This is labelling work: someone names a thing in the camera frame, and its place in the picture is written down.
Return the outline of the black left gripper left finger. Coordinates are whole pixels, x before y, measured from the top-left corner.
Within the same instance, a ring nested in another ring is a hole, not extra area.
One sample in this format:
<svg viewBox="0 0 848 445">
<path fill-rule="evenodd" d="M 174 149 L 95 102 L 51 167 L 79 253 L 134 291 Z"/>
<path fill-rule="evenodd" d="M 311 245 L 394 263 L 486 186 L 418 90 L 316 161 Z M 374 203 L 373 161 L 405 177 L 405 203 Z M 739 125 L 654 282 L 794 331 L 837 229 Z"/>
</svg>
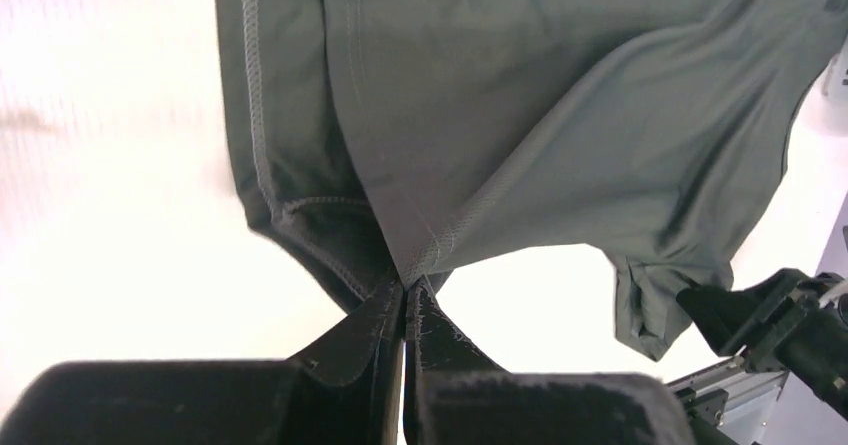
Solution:
<svg viewBox="0 0 848 445">
<path fill-rule="evenodd" d="M 391 444 L 405 291 L 385 283 L 285 360 L 68 362 L 42 373 L 5 444 Z"/>
</svg>

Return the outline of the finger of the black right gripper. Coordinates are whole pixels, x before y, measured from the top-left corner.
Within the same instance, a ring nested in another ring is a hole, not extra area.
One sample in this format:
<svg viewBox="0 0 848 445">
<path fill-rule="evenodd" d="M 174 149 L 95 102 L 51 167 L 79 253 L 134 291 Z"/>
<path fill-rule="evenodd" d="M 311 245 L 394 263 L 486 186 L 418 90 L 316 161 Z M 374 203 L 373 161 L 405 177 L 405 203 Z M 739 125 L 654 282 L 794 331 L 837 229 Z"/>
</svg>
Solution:
<svg viewBox="0 0 848 445">
<path fill-rule="evenodd" d="M 742 347 L 737 334 L 752 315 L 746 292 L 699 286 L 679 292 L 676 302 L 717 356 L 734 355 Z"/>
</svg>

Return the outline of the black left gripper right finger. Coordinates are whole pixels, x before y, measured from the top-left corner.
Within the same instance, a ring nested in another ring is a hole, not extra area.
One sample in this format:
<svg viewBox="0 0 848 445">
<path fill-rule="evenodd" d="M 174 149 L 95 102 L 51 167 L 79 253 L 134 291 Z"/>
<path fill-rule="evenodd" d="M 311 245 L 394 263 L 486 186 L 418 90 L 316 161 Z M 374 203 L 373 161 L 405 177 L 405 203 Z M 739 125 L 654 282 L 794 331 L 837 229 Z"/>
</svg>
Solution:
<svg viewBox="0 0 848 445">
<path fill-rule="evenodd" d="M 518 374 L 442 311 L 428 279 L 407 293 L 409 444 L 692 444 L 679 400 L 642 374 Z"/>
</svg>

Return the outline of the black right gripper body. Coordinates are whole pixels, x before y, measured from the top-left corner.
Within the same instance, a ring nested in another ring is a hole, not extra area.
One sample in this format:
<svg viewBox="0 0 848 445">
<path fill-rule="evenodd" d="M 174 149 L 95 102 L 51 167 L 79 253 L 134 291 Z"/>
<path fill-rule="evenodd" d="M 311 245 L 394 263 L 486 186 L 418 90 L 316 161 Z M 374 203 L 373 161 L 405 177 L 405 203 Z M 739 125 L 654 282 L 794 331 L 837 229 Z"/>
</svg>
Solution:
<svg viewBox="0 0 848 445">
<path fill-rule="evenodd" d="M 748 372 L 787 370 L 822 402 L 847 417 L 847 323 L 837 303 L 847 281 L 833 273 L 814 277 L 782 269 L 742 291 L 753 312 L 735 338 Z"/>
</svg>

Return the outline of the dark grey t shirt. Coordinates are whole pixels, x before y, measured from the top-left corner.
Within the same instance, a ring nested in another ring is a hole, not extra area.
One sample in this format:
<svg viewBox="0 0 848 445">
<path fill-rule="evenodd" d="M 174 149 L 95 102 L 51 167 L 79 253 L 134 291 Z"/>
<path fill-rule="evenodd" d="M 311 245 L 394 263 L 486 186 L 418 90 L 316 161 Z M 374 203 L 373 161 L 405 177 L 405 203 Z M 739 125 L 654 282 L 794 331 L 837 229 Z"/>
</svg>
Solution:
<svg viewBox="0 0 848 445">
<path fill-rule="evenodd" d="M 215 0 L 251 229 L 353 310 L 383 279 L 588 244 L 615 335 L 729 288 L 847 0 Z"/>
</svg>

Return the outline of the white perforated laundry basket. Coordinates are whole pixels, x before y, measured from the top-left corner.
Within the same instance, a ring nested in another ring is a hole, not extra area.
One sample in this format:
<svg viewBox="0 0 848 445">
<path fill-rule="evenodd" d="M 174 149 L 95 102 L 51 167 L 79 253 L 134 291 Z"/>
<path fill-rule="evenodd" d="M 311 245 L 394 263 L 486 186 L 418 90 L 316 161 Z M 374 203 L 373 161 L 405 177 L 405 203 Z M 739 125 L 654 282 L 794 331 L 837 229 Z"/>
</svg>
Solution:
<svg viewBox="0 0 848 445">
<path fill-rule="evenodd" d="M 847 42 L 831 60 L 821 87 L 824 111 L 833 120 L 847 114 Z"/>
</svg>

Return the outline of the aluminium frame rail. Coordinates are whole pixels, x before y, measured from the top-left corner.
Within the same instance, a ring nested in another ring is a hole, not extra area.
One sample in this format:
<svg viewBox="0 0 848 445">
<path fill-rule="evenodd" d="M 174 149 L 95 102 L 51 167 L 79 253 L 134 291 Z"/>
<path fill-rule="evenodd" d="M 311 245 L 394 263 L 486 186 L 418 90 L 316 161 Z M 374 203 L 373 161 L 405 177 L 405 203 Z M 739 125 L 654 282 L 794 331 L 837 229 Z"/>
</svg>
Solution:
<svg viewBox="0 0 848 445">
<path fill-rule="evenodd" d="M 786 371 L 749 373 L 734 359 L 667 384 L 697 445 L 758 445 L 785 387 Z"/>
</svg>

